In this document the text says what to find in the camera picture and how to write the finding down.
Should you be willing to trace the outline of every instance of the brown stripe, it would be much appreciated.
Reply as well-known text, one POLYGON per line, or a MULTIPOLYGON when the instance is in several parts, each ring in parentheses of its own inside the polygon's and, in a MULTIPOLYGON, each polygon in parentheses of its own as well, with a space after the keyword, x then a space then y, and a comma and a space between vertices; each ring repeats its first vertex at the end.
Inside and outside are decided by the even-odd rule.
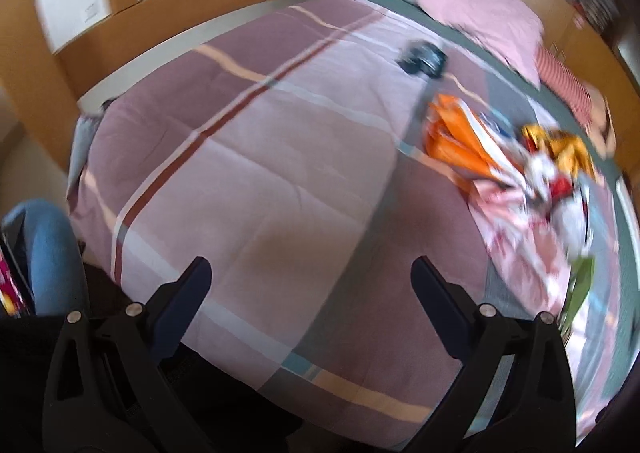
MULTIPOLYGON (((296 68, 305 64, 309 60, 313 59, 320 52, 323 52, 325 49, 329 48, 331 45, 334 45, 335 42, 339 41, 341 38, 350 34, 357 29, 360 29, 364 26, 370 25, 373 22, 385 17, 382 13, 377 10, 374 10, 370 14, 367 14, 365 17, 361 18, 354 22, 350 27, 345 28, 343 31, 337 33, 330 37, 327 41, 321 44, 316 50, 310 52, 301 60, 293 63, 290 67, 285 68, 281 71, 276 77, 274 77, 274 81, 280 81, 285 78, 289 73, 291 73, 296 68)), ((271 88, 271 82, 268 84, 263 84, 259 88, 256 88, 253 92, 247 95, 242 101, 235 105, 231 110, 225 113, 217 122, 213 123, 212 126, 209 126, 202 133, 199 133, 196 139, 180 154, 178 157, 162 170, 160 175, 156 177, 156 179, 152 182, 152 184, 146 189, 146 191, 140 195, 140 198, 135 201, 130 210, 125 214, 124 220, 122 221, 122 225, 118 230, 118 234, 116 236, 116 256, 115 256, 115 264, 114 264, 114 281, 116 284, 120 285, 122 282, 122 242, 124 241, 124 237, 127 233, 128 228, 131 226, 133 221, 135 221, 136 217, 140 214, 140 212, 145 208, 145 206, 149 203, 151 198, 158 192, 158 190, 167 183, 167 181, 172 177, 172 175, 181 168, 181 166, 187 162, 191 156, 196 153, 196 151, 202 146, 202 144, 215 134, 219 129, 226 125, 230 120, 232 120, 238 113, 242 112, 249 103, 252 102, 256 97, 262 95, 267 90, 271 88)))

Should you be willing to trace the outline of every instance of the floor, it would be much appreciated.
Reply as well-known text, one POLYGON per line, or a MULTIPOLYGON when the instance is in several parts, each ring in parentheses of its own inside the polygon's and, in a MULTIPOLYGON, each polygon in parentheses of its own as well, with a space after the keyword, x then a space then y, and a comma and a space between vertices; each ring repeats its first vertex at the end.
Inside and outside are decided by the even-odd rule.
MULTIPOLYGON (((95 112, 107 99, 125 92, 137 81, 162 64, 197 45, 272 10, 305 0, 273 0, 246 7, 190 29, 142 54, 81 98, 79 104, 86 112, 95 112)), ((45 198, 66 210, 66 174, 31 139, 23 136, 4 161, 0 162, 0 217, 28 198, 45 198)), ((92 263, 90 250, 85 260, 92 263)), ((325 430, 305 424, 289 438, 292 453, 338 453, 361 451, 350 443, 325 430)))

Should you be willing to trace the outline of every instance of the bed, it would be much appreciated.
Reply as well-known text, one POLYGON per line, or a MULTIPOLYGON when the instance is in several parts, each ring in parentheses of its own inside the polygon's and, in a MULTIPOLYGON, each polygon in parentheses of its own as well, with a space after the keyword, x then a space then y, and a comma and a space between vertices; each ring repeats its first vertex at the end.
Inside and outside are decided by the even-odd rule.
MULTIPOLYGON (((116 14, 52 56, 33 2, 13 0, 14 14, 0 14, 12 58, 0 58, 0 76, 30 133, 67 166, 79 96, 158 42, 255 1, 111 0, 116 14), (183 10, 169 14, 177 3, 183 10), (42 112, 45 97, 58 115, 42 112)), ((185 344, 292 413, 399 451, 460 369, 411 289, 415 258, 429 256, 505 315, 550 309, 532 312, 513 295, 518 280, 498 274, 458 184, 422 152, 436 93, 479 113, 490 104, 513 126, 582 134, 546 88, 410 4, 311 0, 214 38, 112 102, 70 190, 71 216, 136 300, 194 256, 209 259, 213 287, 185 344), (442 80, 396 64, 415 39, 447 54, 442 80)), ((567 346, 579 437, 629 371, 637 290, 630 230, 611 193, 620 172, 586 143, 605 180, 590 183, 590 310, 567 346)), ((472 431, 486 426, 509 365, 472 431)))

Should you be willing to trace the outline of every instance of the pink pillow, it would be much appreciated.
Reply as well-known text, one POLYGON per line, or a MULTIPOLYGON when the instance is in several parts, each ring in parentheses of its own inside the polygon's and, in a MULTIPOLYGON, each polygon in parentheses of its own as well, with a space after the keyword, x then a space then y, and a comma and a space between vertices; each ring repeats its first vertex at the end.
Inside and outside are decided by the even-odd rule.
POLYGON ((556 96, 564 100, 574 113, 575 119, 583 128, 591 124, 591 97, 574 73, 559 62, 551 52, 542 45, 536 53, 536 65, 540 80, 551 89, 556 96))
POLYGON ((434 20, 465 33, 540 87, 536 50, 542 41, 542 22, 520 0, 416 0, 434 20))

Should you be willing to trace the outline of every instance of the pile of plastic bags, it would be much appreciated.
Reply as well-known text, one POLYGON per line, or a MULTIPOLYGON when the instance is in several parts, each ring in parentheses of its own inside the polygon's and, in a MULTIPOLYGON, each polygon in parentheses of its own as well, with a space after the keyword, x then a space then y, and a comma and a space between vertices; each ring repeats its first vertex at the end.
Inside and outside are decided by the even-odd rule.
POLYGON ((510 290, 532 315, 556 315, 568 338, 594 270, 589 191, 575 179, 596 171, 582 140, 538 125, 509 134, 460 98, 440 94, 424 146, 470 182, 469 210, 510 290))

